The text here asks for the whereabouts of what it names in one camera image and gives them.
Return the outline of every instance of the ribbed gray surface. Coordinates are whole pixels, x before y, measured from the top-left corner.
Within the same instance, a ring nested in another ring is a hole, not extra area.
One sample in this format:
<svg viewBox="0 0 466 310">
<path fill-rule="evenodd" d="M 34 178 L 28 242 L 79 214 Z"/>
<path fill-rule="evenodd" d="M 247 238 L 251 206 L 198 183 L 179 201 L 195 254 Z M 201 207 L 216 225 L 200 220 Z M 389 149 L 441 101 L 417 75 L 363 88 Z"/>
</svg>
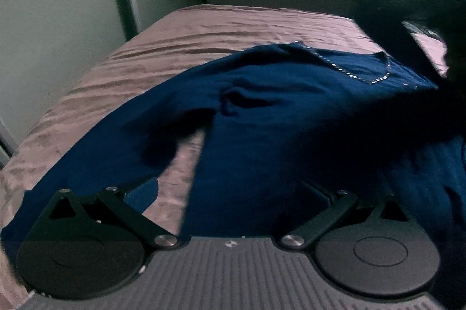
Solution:
<svg viewBox="0 0 466 310">
<path fill-rule="evenodd" d="M 302 253 L 268 238 L 192 238 L 178 251 L 154 254 L 122 290 L 88 301 L 33 295 L 20 310 L 438 310 L 427 296 L 398 304 L 351 298 L 324 281 Z"/>
</svg>

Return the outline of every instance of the black circular pad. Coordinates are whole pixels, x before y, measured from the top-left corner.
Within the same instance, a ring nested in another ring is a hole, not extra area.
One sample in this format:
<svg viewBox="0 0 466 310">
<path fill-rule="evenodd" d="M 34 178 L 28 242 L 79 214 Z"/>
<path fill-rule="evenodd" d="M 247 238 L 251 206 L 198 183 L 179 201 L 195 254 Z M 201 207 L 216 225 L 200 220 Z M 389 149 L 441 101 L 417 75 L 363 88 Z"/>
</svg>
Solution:
<svg viewBox="0 0 466 310">
<path fill-rule="evenodd" d="M 387 223 L 351 225 L 324 235 L 315 248 L 323 273 L 338 286 L 369 297 L 422 290 L 439 268 L 434 244 L 413 223 Z"/>
<path fill-rule="evenodd" d="M 76 235 L 70 226 L 59 239 L 44 235 L 20 248 L 19 274 L 36 291 L 60 299 L 90 299 L 124 285 L 143 265 L 144 247 L 132 233 L 90 221 L 85 235 Z"/>
</svg>

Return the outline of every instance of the logo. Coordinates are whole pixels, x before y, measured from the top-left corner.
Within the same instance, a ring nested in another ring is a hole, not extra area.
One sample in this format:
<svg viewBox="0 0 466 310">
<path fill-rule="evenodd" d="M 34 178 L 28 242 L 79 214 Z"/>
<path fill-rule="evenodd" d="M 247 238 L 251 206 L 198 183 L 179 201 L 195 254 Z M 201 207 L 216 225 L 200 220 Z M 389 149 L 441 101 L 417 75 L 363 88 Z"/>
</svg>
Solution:
<svg viewBox="0 0 466 310">
<path fill-rule="evenodd" d="M 225 245 L 226 245 L 228 248 L 235 248 L 238 244 L 237 244 L 237 242 L 235 242 L 234 240 L 229 240 L 228 242 L 225 242 Z"/>
</svg>

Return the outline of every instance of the bed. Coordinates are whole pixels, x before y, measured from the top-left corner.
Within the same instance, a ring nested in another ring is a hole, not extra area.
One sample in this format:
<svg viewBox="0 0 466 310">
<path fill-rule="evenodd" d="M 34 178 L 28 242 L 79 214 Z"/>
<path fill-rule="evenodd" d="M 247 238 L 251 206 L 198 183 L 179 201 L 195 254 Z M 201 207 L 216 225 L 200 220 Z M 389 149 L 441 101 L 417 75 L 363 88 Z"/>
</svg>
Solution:
<svg viewBox="0 0 466 310">
<path fill-rule="evenodd" d="M 415 37 L 443 74 L 444 45 L 425 35 Z M 381 50 L 352 20 L 323 13 L 200 5 L 167 15 L 91 69 L 39 120 L 0 171 L 0 228 L 15 215 L 24 191 L 32 189 L 91 127 L 129 99 L 193 66 L 254 45 L 297 40 L 348 52 Z M 179 231 L 202 142 L 202 133 L 197 133 L 179 146 L 159 177 L 157 200 L 144 213 L 171 233 Z M 0 251 L 0 310 L 25 299 L 25 288 Z"/>
</svg>

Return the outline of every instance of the blue garment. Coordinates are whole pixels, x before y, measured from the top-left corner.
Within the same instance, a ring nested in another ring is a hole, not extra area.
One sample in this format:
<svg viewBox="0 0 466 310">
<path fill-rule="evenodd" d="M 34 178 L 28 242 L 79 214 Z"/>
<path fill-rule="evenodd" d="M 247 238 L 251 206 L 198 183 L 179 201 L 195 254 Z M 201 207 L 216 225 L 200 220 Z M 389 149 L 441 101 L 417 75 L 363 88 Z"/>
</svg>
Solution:
<svg viewBox="0 0 466 310">
<path fill-rule="evenodd" d="M 466 228 L 461 106 L 409 64 L 393 59 L 390 78 L 369 85 L 315 52 L 367 80 L 386 72 L 383 53 L 301 43 L 192 68 L 109 114 L 25 193 L 1 233 L 10 260 L 58 189 L 82 196 L 156 177 L 177 139 L 208 124 L 183 236 L 282 235 L 325 207 L 299 178 L 363 199 L 398 195 L 448 265 L 448 240 Z"/>
</svg>

